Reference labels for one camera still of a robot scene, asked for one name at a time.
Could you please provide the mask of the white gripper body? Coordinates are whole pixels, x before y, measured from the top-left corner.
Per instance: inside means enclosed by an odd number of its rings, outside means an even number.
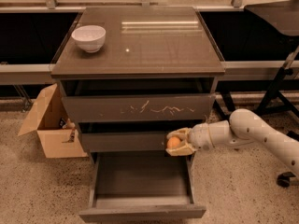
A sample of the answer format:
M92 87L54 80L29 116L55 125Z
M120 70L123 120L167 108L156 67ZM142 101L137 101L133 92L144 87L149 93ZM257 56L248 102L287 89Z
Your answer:
M191 128L188 141L196 150L211 150L213 144L210 137L209 125L201 123Z

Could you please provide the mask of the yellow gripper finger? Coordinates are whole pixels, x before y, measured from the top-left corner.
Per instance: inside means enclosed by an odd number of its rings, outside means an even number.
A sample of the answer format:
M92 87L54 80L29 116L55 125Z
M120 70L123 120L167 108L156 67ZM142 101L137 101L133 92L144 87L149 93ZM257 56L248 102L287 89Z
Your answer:
M176 137L180 140L187 140L189 138L189 133L192 129L191 128L180 128L177 130L174 130L173 132L170 132L166 138L170 139L172 137Z
M196 149L189 143L172 143L167 146L166 152L170 156L188 156L192 155Z

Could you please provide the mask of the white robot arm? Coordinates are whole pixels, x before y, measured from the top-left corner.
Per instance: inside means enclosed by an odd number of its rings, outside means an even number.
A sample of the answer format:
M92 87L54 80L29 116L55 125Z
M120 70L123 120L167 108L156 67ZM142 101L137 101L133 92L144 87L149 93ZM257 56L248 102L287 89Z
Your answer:
M247 109L235 110L228 120L175 130L166 139L165 150L171 156L188 156L218 145L243 147L257 143L277 157L296 177L299 176L299 142L275 130Z

